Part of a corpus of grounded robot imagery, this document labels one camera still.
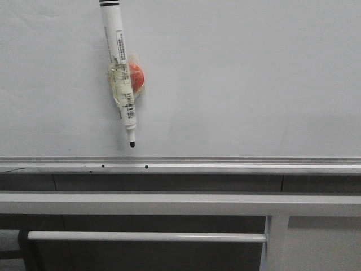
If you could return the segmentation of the white whiteboard marker pen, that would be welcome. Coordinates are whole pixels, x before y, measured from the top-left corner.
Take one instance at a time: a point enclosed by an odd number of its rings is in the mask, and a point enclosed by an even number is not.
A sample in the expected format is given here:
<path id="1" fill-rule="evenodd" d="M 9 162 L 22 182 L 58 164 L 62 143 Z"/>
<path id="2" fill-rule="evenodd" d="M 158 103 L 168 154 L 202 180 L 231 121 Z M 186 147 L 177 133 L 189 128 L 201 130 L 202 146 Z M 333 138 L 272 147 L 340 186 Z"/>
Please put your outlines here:
<path id="1" fill-rule="evenodd" d="M 125 47 L 120 1 L 99 1 L 99 6 L 108 45 L 108 75 L 113 99 L 117 104 L 121 122 L 125 127 L 129 145 L 131 148 L 134 148 L 137 118 L 129 61 Z"/>

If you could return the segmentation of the red round magnet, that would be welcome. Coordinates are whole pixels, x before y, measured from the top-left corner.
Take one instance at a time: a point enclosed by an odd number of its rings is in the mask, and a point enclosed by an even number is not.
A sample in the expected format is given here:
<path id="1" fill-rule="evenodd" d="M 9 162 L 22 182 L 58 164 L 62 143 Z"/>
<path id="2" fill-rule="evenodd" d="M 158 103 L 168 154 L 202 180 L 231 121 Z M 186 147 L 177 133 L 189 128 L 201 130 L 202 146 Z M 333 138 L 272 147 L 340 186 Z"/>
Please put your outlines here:
<path id="1" fill-rule="evenodd" d="M 142 91 L 145 84 L 144 73 L 141 67 L 135 63 L 130 63 L 129 68 L 133 94 L 138 95 Z"/>

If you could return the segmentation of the white whiteboard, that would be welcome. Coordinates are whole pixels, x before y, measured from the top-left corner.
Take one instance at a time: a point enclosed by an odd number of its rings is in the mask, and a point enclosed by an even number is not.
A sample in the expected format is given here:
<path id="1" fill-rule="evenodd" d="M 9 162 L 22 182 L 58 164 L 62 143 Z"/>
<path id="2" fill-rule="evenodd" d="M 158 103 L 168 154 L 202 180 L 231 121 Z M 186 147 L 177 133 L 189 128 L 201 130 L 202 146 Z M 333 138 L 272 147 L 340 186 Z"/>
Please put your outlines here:
<path id="1" fill-rule="evenodd" d="M 360 156 L 359 1 L 121 1 L 135 147 L 98 1 L 1 2 L 1 156 Z"/>

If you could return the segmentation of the white horizontal metal rod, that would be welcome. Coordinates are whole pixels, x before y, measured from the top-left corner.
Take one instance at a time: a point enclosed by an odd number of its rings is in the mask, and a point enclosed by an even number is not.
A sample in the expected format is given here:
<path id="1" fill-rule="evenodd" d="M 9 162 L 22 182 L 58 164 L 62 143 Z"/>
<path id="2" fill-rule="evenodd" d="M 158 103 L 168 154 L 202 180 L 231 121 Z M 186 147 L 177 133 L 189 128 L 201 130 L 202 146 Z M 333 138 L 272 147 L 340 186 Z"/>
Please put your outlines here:
<path id="1" fill-rule="evenodd" d="M 29 240 L 266 243 L 266 234 L 30 231 Z"/>

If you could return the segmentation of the aluminium whiteboard tray rail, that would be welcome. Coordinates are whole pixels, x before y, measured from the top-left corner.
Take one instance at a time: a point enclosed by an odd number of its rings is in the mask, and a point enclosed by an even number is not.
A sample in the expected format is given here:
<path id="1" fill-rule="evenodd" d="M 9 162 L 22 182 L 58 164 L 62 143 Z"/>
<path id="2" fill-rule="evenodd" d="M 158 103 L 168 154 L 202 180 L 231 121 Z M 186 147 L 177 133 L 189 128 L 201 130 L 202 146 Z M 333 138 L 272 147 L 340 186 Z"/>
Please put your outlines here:
<path id="1" fill-rule="evenodd" d="M 360 174 L 360 158 L 3 157 L 2 174 Z"/>

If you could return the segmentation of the white metal stand frame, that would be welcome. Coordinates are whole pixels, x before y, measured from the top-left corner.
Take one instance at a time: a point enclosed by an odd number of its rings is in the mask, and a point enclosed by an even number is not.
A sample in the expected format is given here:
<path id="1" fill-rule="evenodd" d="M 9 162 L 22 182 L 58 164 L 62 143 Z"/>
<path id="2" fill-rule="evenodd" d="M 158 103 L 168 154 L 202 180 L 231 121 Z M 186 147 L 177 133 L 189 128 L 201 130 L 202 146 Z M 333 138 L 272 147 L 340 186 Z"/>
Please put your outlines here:
<path id="1" fill-rule="evenodd" d="M 2 214 L 266 216 L 262 270 L 280 270 L 292 216 L 360 216 L 359 196 L 2 192 Z"/>

